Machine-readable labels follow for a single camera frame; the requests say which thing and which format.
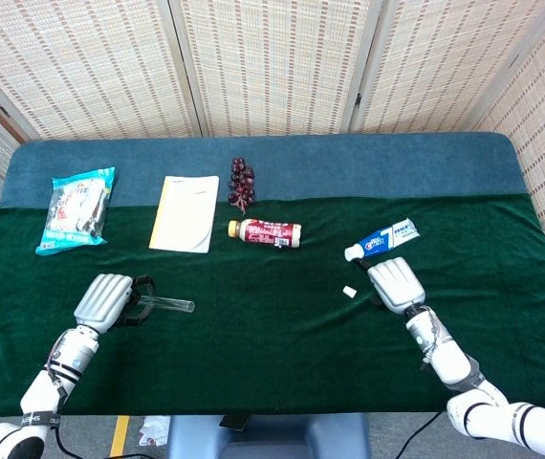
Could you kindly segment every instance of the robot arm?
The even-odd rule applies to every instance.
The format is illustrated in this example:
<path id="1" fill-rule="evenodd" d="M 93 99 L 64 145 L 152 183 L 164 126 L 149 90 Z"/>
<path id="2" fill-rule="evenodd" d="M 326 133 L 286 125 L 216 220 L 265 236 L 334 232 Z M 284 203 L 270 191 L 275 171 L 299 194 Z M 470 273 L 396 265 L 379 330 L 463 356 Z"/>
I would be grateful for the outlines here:
<path id="1" fill-rule="evenodd" d="M 406 329 L 424 353 L 424 362 L 450 390 L 461 392 L 447 403 L 447 415 L 462 434 L 516 443 L 545 455 L 545 408 L 509 404 L 485 379 L 478 362 L 465 354 L 438 316 L 425 306 L 424 289 L 403 258 L 374 267 L 364 265 L 383 303 L 404 315 Z"/>
<path id="2" fill-rule="evenodd" d="M 136 287 L 146 285 L 154 294 L 148 276 L 133 279 L 119 274 L 100 274 L 75 309 L 77 327 L 66 330 L 20 402 L 20 426 L 0 424 L 0 459 L 35 459 L 41 456 L 51 428 L 60 422 L 62 406 L 98 350 L 98 336 L 114 325 L 138 325 L 155 306 L 154 296 L 137 317 L 125 313 L 142 298 Z"/>

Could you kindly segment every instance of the bottle label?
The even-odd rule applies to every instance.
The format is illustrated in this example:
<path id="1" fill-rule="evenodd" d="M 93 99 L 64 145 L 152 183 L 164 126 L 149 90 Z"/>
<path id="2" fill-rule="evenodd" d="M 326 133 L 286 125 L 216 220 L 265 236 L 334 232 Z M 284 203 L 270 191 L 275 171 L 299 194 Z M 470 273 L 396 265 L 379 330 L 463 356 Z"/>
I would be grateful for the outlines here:
<path id="1" fill-rule="evenodd" d="M 272 223 L 255 220 L 245 227 L 245 242 L 290 247 L 293 237 L 293 223 Z"/>

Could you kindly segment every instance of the yellow notebook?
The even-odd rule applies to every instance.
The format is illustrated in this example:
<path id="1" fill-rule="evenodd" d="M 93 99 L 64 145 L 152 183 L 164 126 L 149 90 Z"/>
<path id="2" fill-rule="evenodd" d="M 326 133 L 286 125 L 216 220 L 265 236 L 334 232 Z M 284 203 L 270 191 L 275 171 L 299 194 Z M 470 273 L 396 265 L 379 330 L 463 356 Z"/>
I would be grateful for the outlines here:
<path id="1" fill-rule="evenodd" d="M 166 177 L 149 249 L 207 253 L 219 177 Z"/>

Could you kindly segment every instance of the yellow floor line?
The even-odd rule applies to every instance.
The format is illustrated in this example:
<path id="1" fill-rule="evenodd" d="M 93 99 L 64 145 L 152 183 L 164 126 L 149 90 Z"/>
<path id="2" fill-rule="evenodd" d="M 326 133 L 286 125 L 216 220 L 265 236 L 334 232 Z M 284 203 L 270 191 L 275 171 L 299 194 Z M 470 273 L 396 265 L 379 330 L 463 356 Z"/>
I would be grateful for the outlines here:
<path id="1" fill-rule="evenodd" d="M 121 456 L 123 454 L 123 446 L 126 443 L 126 434 L 128 433 L 128 421 L 130 416 L 118 416 L 116 421 L 116 432 L 113 434 L 113 443 L 111 443 L 111 452 L 109 455 Z"/>

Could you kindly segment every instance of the snack bag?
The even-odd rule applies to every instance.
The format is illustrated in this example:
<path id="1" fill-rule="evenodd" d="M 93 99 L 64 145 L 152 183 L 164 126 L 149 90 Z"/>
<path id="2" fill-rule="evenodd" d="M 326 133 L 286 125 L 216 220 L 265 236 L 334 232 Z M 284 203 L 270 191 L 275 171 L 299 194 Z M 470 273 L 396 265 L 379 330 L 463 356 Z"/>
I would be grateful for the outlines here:
<path id="1" fill-rule="evenodd" d="M 114 175 L 115 168 L 109 167 L 52 179 L 54 193 L 43 237 L 35 250 L 38 255 L 107 242 L 101 234 Z"/>

